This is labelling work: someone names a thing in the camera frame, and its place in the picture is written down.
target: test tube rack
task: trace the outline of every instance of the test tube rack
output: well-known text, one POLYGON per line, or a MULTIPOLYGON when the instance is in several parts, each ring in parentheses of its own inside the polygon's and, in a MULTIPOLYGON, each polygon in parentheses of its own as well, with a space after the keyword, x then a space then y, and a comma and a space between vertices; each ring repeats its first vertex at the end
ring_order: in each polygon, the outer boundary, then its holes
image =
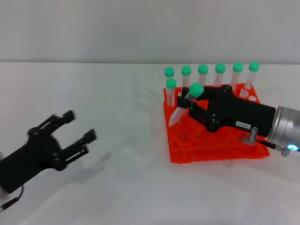
MULTIPOLYGON (((239 83, 234 94, 239 96, 243 88, 244 83, 239 83)), ((180 87, 176 88, 175 105, 172 107, 166 104, 166 90, 164 89, 165 126, 172 163, 182 164, 238 158, 257 159, 270 156, 266 146, 260 143, 250 146, 238 140, 240 135, 249 135, 249 132, 233 127, 222 127, 217 132, 211 133, 206 130, 205 126, 188 116, 188 109, 177 124, 169 127, 169 118, 176 109, 177 96, 181 89, 180 87)), ((242 98, 259 103, 255 89, 252 87, 248 92, 249 95, 242 98)), ((196 101, 196 103, 206 108, 208 101, 201 100, 196 101)), ((257 139, 264 140, 264 137, 258 136, 257 139)))

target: blue led light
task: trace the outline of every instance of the blue led light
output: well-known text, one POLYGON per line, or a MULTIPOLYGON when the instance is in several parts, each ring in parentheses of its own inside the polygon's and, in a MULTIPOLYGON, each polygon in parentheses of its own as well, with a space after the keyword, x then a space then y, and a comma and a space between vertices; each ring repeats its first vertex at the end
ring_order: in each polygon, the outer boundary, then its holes
POLYGON ((287 146, 287 148, 289 149, 289 150, 292 150, 292 151, 297 151, 299 148, 296 146, 296 145, 294 145, 294 144, 289 144, 288 146, 287 146))

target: test tube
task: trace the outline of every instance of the test tube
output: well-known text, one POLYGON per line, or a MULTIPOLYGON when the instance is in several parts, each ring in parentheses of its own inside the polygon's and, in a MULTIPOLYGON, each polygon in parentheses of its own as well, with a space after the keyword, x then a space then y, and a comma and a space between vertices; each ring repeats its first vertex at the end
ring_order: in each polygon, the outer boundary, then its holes
POLYGON ((174 76, 174 69, 172 67, 167 67, 165 69, 165 81, 167 81, 170 78, 173 78, 174 76))
POLYGON ((189 66, 183 66, 181 68, 182 74, 182 87, 189 87, 189 76, 192 73, 192 68, 189 66))
POLYGON ((240 62, 234 63, 232 67, 233 72, 232 72, 230 85, 232 86, 233 90, 236 89, 236 86, 239 82, 240 73, 243 71, 243 67, 244 67, 243 64, 240 62))
POLYGON ((216 77, 214 81, 214 86, 220 87, 222 84, 223 79, 223 73, 226 70, 225 64, 219 63, 216 65, 215 71, 216 71, 216 77))
MULTIPOLYGON (((189 89, 188 94, 184 97, 188 100, 193 100, 198 98, 204 92, 203 85, 200 83, 193 83, 189 89)), ((177 107, 176 110, 173 112, 172 116, 169 120, 169 126, 172 126, 180 121, 183 117, 184 113, 187 109, 177 107)))
POLYGON ((255 76, 257 71, 259 70, 259 63, 258 62, 251 62, 249 64, 249 72, 248 72, 248 77, 245 83, 245 89, 250 90, 252 88, 255 76))
POLYGON ((198 73, 199 73, 198 82, 200 84, 202 84, 203 86, 205 85, 207 72, 208 72, 208 66, 207 65, 201 64, 198 67, 198 73))
POLYGON ((168 79, 166 81, 167 106, 174 106, 175 88, 176 88, 176 80, 172 78, 168 79))

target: white table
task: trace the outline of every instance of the white table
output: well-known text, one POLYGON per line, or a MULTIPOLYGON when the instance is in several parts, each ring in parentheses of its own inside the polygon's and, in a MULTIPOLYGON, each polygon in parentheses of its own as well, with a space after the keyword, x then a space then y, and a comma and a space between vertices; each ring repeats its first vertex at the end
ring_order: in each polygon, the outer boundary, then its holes
MULTIPOLYGON (((62 146, 91 128, 98 135, 90 153, 66 170, 28 182, 23 198, 0 214, 0 224, 298 225, 300 153, 170 163, 162 109, 166 66, 0 63, 5 155, 25 143, 29 128, 69 109, 77 119, 56 132, 62 146)), ((182 65, 172 66, 181 83, 182 65)), ((192 68, 196 81, 197 65, 192 68)), ((300 66, 262 65, 254 86, 262 103, 300 109, 299 84, 300 66)))

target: green cap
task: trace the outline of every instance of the green cap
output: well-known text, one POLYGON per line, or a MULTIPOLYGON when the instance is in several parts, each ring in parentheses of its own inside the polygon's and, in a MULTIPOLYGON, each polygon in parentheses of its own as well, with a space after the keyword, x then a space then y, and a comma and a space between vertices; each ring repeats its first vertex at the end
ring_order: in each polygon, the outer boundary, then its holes
POLYGON ((165 69, 165 76, 167 76, 167 77, 174 76, 174 69, 172 67, 167 67, 165 69))
POLYGON ((249 64, 249 70, 252 72, 257 72, 259 70, 259 62, 251 62, 249 64))
POLYGON ((236 62, 236 63, 234 63, 232 70, 234 72, 240 73, 243 71, 243 68, 244 68, 244 65, 242 63, 236 62))
POLYGON ((169 89, 174 89, 176 88, 176 80, 173 78, 170 78, 167 80, 167 84, 166 84, 167 88, 169 89))
POLYGON ((225 70, 226 70, 226 66, 225 66, 225 64, 223 64, 223 63, 219 63, 219 64, 217 64, 217 65, 216 65, 216 69, 215 69, 215 71, 216 71, 218 74, 222 74, 222 73, 224 73, 224 72, 225 72, 225 70))
POLYGON ((192 68, 190 66, 183 66, 181 68, 181 74, 184 75, 184 76, 188 76, 188 75, 191 75, 192 73, 192 68))
POLYGON ((189 93, 196 98, 199 97, 203 92, 204 88, 200 83, 192 83, 191 87, 189 88, 189 93))
POLYGON ((208 66, 205 64, 202 64, 198 67, 198 73, 200 74, 207 74, 208 72, 208 66))

